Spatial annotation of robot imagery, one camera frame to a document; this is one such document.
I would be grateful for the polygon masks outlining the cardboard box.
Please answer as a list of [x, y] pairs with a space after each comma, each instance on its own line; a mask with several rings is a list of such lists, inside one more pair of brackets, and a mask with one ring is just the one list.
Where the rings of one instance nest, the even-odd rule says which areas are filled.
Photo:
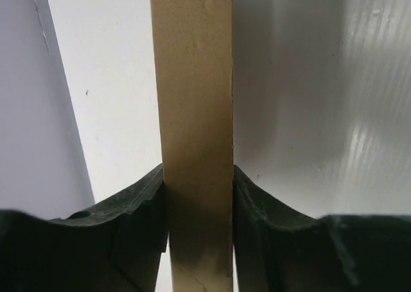
[[150, 0], [174, 291], [232, 291], [232, 0]]

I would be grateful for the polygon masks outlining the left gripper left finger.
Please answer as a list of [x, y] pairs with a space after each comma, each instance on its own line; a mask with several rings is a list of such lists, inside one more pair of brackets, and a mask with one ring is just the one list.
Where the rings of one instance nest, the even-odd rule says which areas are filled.
[[1, 211], [2, 291], [154, 291], [166, 250], [162, 166], [66, 219]]

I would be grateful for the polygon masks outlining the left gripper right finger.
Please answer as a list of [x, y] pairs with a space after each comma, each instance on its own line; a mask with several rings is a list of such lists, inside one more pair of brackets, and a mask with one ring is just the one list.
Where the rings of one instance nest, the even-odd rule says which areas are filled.
[[306, 216], [234, 168], [240, 291], [409, 291], [410, 217]]

